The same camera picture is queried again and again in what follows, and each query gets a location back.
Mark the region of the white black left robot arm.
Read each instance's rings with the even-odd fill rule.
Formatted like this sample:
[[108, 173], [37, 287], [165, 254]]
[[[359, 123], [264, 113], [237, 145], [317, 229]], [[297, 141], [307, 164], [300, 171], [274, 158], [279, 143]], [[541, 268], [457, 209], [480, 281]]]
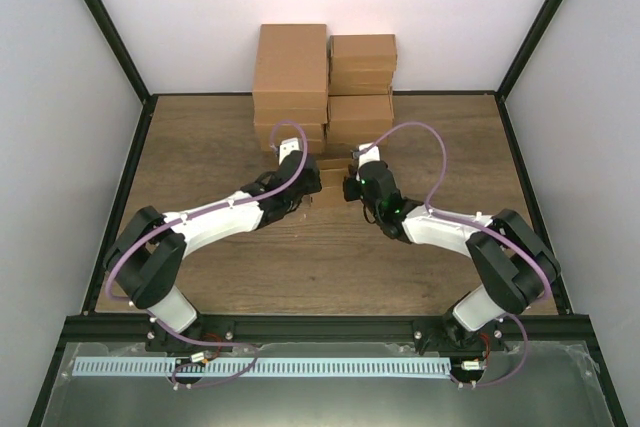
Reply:
[[259, 176], [229, 197], [183, 212], [140, 209], [105, 257], [105, 292], [118, 286], [127, 301], [148, 312], [181, 350], [204, 339], [199, 312], [176, 286], [183, 260], [195, 251], [240, 233], [282, 220], [302, 198], [321, 190], [316, 160], [295, 150], [278, 168]]

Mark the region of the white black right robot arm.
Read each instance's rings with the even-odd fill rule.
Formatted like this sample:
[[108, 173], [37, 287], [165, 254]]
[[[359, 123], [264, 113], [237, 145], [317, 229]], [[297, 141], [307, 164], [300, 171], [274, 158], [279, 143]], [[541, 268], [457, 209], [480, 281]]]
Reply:
[[472, 261], [481, 285], [450, 307], [436, 330], [437, 339], [455, 349], [471, 347], [486, 324], [523, 313], [560, 275], [554, 254], [513, 210], [488, 216], [429, 207], [403, 196], [381, 160], [350, 166], [343, 191], [346, 201], [362, 203], [365, 220], [388, 238], [439, 247]]

